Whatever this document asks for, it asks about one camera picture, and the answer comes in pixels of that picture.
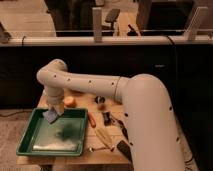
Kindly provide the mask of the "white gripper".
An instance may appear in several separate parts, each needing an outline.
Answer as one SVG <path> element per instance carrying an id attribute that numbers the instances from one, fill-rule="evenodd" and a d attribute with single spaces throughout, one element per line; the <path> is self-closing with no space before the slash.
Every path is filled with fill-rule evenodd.
<path id="1" fill-rule="evenodd" d="M 53 108 L 57 114 L 64 113 L 64 93 L 59 93 L 57 95 L 50 95 L 47 92 L 44 92 L 46 99 L 46 104 L 49 109 Z"/>

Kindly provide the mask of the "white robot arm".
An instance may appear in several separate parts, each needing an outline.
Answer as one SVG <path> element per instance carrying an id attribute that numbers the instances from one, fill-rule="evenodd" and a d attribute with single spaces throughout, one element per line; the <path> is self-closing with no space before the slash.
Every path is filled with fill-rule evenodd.
<path id="1" fill-rule="evenodd" d="M 54 59 L 37 72 L 37 80 L 50 106 L 61 103 L 66 88 L 122 103 L 134 171 L 185 171 L 170 96 L 157 77 L 69 73 L 64 61 Z"/>

